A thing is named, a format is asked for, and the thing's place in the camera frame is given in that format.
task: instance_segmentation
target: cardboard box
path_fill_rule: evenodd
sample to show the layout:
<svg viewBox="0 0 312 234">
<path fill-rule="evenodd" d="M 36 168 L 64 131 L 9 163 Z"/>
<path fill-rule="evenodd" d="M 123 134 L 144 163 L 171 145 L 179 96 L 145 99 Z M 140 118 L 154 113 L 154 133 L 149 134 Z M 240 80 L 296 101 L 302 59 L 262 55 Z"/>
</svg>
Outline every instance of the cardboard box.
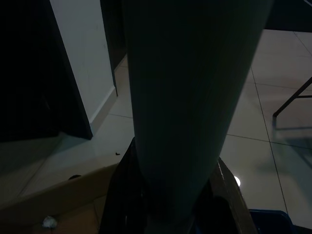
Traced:
<svg viewBox="0 0 312 234">
<path fill-rule="evenodd" d="M 117 164 L 65 181 L 0 207 L 1 234 L 97 234 Z M 41 226 L 47 216 L 55 229 Z"/>
</svg>

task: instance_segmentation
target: baseboard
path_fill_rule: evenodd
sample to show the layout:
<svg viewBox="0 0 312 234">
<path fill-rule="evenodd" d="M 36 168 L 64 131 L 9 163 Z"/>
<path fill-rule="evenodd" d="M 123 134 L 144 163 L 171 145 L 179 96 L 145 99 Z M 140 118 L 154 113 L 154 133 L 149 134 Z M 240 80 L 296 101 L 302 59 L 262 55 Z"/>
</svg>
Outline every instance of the baseboard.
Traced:
<svg viewBox="0 0 312 234">
<path fill-rule="evenodd" d="M 115 87 L 113 86 L 106 95 L 105 99 L 103 100 L 99 108 L 97 109 L 97 111 L 90 119 L 90 126 L 93 135 L 95 135 L 99 130 L 101 124 L 105 120 L 116 99 L 117 93 Z"/>
</svg>

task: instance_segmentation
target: tile floor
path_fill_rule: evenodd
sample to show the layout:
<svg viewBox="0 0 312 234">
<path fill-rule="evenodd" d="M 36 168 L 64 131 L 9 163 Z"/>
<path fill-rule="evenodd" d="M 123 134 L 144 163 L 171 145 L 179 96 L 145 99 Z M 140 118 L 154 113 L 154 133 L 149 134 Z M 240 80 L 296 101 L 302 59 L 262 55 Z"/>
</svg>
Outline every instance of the tile floor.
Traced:
<svg viewBox="0 0 312 234">
<path fill-rule="evenodd" d="M 134 136 L 127 60 L 115 75 L 119 96 L 96 136 L 66 136 L 24 194 L 121 159 Z M 272 114 L 311 76 L 312 34 L 264 30 L 221 152 L 249 208 L 288 212 L 310 229 L 312 98 L 295 100 L 276 126 Z"/>
</svg>

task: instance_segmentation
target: black stand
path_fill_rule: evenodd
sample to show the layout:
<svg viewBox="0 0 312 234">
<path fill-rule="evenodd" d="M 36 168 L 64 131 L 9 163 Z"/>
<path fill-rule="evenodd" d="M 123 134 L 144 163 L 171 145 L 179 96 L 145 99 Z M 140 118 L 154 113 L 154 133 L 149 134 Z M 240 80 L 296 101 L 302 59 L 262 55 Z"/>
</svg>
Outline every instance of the black stand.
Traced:
<svg viewBox="0 0 312 234">
<path fill-rule="evenodd" d="M 274 114 L 273 117 L 277 117 L 293 100 L 296 98 L 312 98 L 312 95 L 301 95 L 300 94 L 305 91 L 305 89 L 312 84 L 312 77 L 305 82 L 304 85 L 301 86 L 300 89 L 297 90 Z"/>
</svg>

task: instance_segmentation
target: blue object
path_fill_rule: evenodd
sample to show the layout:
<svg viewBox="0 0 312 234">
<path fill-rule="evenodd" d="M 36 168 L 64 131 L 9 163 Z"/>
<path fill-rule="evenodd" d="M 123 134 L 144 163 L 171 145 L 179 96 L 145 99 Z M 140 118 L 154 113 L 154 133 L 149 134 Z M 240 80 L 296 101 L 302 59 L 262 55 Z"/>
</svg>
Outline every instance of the blue object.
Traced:
<svg viewBox="0 0 312 234">
<path fill-rule="evenodd" d="M 297 234 L 288 214 L 283 211 L 249 211 L 259 234 Z"/>
</svg>

